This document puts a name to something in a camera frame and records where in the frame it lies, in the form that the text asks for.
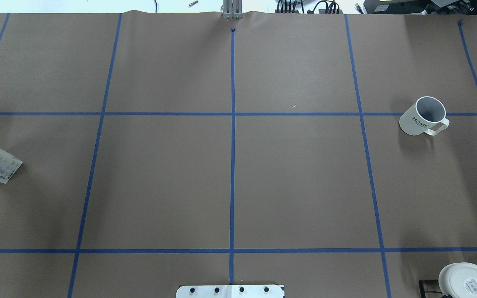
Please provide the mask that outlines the white HOME mug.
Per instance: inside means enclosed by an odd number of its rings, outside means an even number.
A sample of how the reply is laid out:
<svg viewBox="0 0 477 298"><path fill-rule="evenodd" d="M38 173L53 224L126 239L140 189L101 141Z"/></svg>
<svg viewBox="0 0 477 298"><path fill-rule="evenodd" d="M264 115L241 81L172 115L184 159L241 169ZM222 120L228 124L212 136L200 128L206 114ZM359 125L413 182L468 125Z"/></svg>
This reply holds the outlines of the white HOME mug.
<svg viewBox="0 0 477 298"><path fill-rule="evenodd" d="M448 128L449 120L446 116L446 108L440 100L423 96L401 115L399 127L411 136L436 136Z"/></svg>

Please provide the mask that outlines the brown paper table cover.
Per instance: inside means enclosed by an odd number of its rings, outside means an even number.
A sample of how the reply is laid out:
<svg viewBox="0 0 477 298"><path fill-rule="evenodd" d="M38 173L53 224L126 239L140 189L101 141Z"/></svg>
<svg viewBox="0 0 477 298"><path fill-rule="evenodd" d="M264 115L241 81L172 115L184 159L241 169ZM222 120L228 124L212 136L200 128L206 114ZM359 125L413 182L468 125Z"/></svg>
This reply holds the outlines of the brown paper table cover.
<svg viewBox="0 0 477 298"><path fill-rule="evenodd" d="M477 264L477 16L0 14L0 148L0 298L416 298Z"/></svg>

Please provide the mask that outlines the black equipment box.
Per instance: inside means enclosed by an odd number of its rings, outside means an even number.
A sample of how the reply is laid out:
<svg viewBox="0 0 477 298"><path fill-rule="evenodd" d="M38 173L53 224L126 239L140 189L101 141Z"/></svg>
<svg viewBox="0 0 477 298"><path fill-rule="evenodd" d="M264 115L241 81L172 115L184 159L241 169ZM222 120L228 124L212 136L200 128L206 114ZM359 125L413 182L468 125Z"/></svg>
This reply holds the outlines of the black equipment box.
<svg viewBox="0 0 477 298"><path fill-rule="evenodd" d="M477 15L477 0L364 0L367 14Z"/></svg>

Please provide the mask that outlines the metal base plate with bolts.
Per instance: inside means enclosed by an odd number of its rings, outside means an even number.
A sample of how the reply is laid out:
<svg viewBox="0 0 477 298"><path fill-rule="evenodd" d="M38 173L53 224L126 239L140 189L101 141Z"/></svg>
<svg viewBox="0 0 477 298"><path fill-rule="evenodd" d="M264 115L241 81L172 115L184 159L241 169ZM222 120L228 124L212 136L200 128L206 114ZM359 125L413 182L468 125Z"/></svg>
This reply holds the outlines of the metal base plate with bolts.
<svg viewBox="0 0 477 298"><path fill-rule="evenodd" d="M176 298L284 298L284 285L185 285Z"/></svg>

